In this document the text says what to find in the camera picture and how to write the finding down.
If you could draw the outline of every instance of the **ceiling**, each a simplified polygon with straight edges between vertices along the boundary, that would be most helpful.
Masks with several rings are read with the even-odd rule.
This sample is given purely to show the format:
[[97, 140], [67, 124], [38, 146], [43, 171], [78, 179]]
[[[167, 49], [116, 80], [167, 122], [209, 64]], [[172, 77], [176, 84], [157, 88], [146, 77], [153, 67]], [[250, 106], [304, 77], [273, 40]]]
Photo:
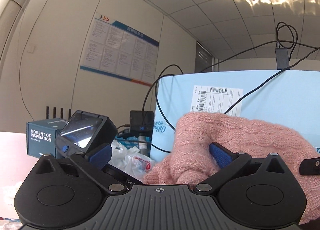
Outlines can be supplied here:
[[[276, 24], [284, 21], [298, 31], [298, 42], [319, 46], [320, 0], [145, 0], [192, 34], [210, 53], [225, 59], [275, 40]], [[279, 39], [292, 40], [288, 30]], [[275, 43], [237, 58], [274, 58]], [[310, 49], [297, 46], [292, 58]], [[320, 53], [309, 59], [320, 60]]]

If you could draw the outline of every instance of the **bulletin board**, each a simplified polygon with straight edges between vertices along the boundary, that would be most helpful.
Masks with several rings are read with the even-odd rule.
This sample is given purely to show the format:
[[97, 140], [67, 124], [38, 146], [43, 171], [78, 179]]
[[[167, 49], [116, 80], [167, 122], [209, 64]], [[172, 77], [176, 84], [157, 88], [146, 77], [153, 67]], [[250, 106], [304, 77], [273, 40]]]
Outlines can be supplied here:
[[119, 21], [96, 13], [80, 69], [150, 86], [159, 42]]

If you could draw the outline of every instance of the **cable knit pattern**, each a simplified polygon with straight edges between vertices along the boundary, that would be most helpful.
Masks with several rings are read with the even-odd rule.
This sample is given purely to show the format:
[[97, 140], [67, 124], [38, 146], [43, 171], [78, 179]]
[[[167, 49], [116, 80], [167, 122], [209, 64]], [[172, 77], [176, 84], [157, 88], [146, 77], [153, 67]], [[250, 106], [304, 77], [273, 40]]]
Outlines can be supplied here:
[[301, 176], [304, 159], [320, 157], [298, 132], [260, 120], [230, 117], [221, 113], [191, 112], [177, 123], [172, 153], [144, 177], [144, 184], [189, 184], [199, 182], [219, 170], [209, 153], [211, 142], [230, 151], [244, 151], [255, 158], [279, 153], [307, 196], [307, 208], [300, 224], [320, 217], [320, 176]]

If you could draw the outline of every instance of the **device screen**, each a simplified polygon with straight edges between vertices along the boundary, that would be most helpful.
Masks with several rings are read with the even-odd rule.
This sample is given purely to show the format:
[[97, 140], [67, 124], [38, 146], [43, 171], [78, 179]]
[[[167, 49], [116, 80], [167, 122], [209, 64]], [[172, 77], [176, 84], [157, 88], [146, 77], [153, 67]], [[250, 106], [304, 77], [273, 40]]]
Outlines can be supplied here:
[[75, 113], [60, 132], [60, 137], [73, 142], [80, 148], [85, 148], [101, 122], [101, 118], [83, 113]]

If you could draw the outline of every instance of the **green box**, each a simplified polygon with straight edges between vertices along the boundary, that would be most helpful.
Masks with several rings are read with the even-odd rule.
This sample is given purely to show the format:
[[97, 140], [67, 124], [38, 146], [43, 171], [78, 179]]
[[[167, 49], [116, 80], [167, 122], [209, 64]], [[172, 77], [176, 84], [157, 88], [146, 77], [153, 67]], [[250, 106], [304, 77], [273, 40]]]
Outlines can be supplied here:
[[27, 154], [40, 158], [45, 153], [51, 153], [55, 158], [63, 156], [56, 150], [54, 140], [67, 124], [64, 119], [48, 119], [27, 123]]

